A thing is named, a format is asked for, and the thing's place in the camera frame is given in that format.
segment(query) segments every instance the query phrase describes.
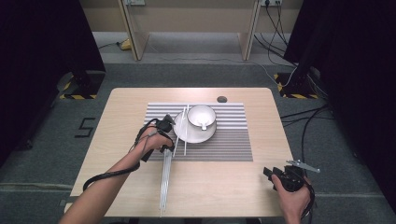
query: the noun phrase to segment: gray placemat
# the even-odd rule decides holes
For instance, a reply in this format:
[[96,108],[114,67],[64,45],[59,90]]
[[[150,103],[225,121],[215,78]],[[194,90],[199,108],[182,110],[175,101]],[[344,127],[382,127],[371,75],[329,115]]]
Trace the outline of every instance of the gray placemat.
[[[253,161],[248,124],[243,103],[148,103],[145,123],[151,119],[162,119],[169,114],[173,119],[187,105],[208,105],[216,112],[217,129],[213,136],[203,143],[187,143],[184,155],[184,141],[178,140],[173,161]],[[174,131],[169,136],[177,140]],[[163,154],[154,151],[150,161],[162,161]]]

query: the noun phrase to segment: power outlet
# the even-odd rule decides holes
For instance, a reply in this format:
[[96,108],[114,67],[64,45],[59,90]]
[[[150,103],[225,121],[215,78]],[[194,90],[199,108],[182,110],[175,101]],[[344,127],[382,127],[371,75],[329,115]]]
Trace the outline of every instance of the power outlet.
[[126,6],[145,6],[145,0],[124,0]]
[[[265,7],[265,1],[266,0],[262,0],[262,7]],[[282,6],[282,0],[268,0],[268,2],[270,2],[268,7]]]

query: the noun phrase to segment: yellow-black hazard tape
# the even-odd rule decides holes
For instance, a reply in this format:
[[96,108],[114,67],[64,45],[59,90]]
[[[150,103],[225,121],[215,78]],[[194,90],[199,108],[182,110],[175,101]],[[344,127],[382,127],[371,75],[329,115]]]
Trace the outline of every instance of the yellow-black hazard tape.
[[62,94],[59,98],[61,98],[61,99],[72,99],[72,100],[92,100],[92,99],[96,98],[96,95]]
[[297,98],[297,99],[318,99],[318,96],[316,94],[300,94],[300,93],[290,93],[290,92],[285,92],[285,89],[280,86],[280,81],[278,80],[279,75],[275,74],[275,81],[278,84],[277,89],[279,90],[280,96],[284,98]]

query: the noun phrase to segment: white plate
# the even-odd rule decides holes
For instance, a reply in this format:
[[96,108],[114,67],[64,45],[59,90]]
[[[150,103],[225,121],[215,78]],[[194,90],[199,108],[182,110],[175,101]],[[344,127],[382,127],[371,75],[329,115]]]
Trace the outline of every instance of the white plate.
[[216,121],[212,125],[208,126],[206,131],[202,131],[201,127],[197,127],[189,123],[187,114],[184,114],[184,119],[181,119],[183,113],[179,113],[175,117],[174,132],[179,139],[188,143],[202,143],[213,136],[216,131]]

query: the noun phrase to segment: wooden table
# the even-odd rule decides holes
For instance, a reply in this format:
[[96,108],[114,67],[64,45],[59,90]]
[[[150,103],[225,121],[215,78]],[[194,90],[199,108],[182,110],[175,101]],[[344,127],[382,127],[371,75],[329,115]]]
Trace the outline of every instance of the wooden table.
[[[266,88],[113,90],[71,197],[81,194],[87,179],[105,172],[128,152],[143,125],[148,103],[215,103],[219,96],[244,104],[253,161],[173,161],[163,217],[281,216],[276,192],[262,169],[283,169],[292,156],[273,95]],[[161,161],[142,162],[106,215],[159,217],[162,172]]]

